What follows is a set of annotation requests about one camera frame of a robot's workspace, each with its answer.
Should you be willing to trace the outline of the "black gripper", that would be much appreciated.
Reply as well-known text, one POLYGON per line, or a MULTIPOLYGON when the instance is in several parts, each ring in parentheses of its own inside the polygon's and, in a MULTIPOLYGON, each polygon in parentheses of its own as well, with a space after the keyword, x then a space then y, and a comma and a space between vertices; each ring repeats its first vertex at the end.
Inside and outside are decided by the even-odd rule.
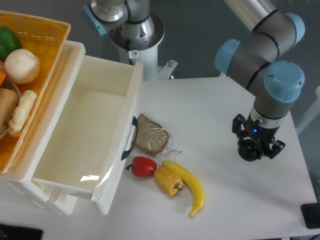
POLYGON ((260 126, 260 123, 259 119, 253 121, 251 117, 248 117, 246 121, 246 118, 239 113, 232 120, 231 131, 236 135, 239 142, 243 139, 254 140, 261 151, 262 157, 273 159, 284 149, 286 144, 275 139, 279 126, 265 128, 260 126))

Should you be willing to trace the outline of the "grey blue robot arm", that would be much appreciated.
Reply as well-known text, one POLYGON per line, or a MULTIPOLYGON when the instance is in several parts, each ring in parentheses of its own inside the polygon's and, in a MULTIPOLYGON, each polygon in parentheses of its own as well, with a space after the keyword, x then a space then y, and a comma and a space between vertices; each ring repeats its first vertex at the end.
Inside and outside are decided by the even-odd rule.
POLYGON ((268 0, 226 4, 252 33, 245 43, 227 40, 214 59, 223 74, 255 97, 248 117, 238 114, 232 121, 238 154, 248 162, 272 159, 285 147, 275 135, 305 83, 303 70, 280 57, 304 37, 305 24, 300 16, 281 13, 268 0))

